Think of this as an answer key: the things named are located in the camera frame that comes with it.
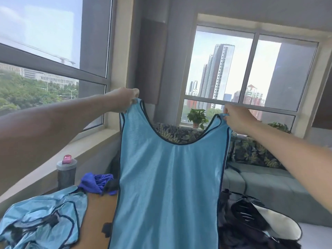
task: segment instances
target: window sill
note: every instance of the window sill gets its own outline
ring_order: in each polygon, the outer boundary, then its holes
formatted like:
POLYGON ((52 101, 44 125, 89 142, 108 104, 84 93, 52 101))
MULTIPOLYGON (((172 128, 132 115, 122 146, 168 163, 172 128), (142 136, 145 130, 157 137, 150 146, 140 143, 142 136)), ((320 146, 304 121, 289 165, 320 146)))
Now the window sill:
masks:
POLYGON ((103 146, 116 141, 118 130, 103 129, 87 137, 70 142, 47 162, 23 177, 0 196, 0 216, 15 202, 44 194, 54 188, 57 182, 56 163, 70 154, 78 161, 77 168, 96 154, 103 146))

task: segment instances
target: window mullion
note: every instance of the window mullion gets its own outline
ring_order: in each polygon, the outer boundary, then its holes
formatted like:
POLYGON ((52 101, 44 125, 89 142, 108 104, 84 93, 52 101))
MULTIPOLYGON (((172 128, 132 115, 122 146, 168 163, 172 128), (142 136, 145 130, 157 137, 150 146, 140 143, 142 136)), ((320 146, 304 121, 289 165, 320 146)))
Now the window mullion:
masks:
POLYGON ((249 80, 249 76, 250 76, 252 63, 253 63, 254 57, 255 57, 255 52, 256 52, 256 47, 257 47, 259 35, 260 35, 259 33, 255 33, 254 39, 253 39, 252 44, 251 44, 251 49, 250 49, 250 54, 249 54, 248 63, 247 63, 247 67, 246 67, 246 72, 244 74, 243 83, 242 83, 242 87, 241 87, 241 92, 240 92, 240 97, 239 97, 239 104, 243 104, 243 99, 244 99, 244 95, 245 95, 246 90, 247 90, 248 80, 249 80))

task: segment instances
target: cloud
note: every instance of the cloud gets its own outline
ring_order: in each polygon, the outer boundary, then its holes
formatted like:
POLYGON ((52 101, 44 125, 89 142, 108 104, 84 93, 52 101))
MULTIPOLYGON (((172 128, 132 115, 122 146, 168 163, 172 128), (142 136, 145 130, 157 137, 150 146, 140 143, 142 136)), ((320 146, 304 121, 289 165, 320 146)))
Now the cloud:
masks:
POLYGON ((5 7, 5 6, 0 6, 0 13, 2 13, 4 16, 6 16, 7 18, 9 18, 10 20, 20 23, 20 24, 24 24, 26 21, 23 17, 21 17, 16 11, 5 7))

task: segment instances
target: sofa cushion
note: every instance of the sofa cushion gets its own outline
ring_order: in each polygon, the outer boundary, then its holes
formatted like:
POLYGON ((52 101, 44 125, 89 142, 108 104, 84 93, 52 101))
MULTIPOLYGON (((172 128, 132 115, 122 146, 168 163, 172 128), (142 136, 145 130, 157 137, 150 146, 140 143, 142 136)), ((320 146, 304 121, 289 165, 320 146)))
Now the sofa cushion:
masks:
POLYGON ((233 169, 225 169, 222 178, 222 189, 229 189, 236 193, 244 193, 246 183, 242 176, 233 169))
POLYGON ((287 171, 230 163, 240 170, 246 194, 297 222, 332 227, 332 214, 287 171))

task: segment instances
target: black bag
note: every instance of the black bag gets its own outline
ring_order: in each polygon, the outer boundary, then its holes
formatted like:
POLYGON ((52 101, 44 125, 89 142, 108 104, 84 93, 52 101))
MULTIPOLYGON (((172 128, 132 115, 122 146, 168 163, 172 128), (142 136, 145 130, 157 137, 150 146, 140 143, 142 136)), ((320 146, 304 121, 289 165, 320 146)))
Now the black bag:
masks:
POLYGON ((218 200, 218 233, 223 249, 301 248, 302 230, 293 219, 227 189, 218 200))

